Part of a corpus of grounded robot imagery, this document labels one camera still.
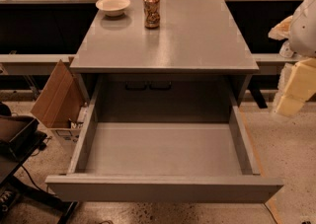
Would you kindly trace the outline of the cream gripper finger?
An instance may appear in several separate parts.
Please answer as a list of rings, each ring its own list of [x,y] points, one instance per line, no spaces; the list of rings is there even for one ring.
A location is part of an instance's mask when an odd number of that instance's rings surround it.
[[[288,16],[280,23],[275,25],[268,33],[268,37],[276,40],[283,40],[289,38],[290,24],[292,17]]]
[[[316,59],[286,63],[273,102],[273,117],[293,117],[316,94]]]

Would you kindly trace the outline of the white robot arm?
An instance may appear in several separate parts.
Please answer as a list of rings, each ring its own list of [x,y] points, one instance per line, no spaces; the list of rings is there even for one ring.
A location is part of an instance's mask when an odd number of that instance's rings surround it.
[[[316,0],[304,0],[293,15],[271,28],[268,37],[286,38],[281,56],[302,56],[295,64],[286,63],[279,77],[273,117],[286,120],[316,93]]]

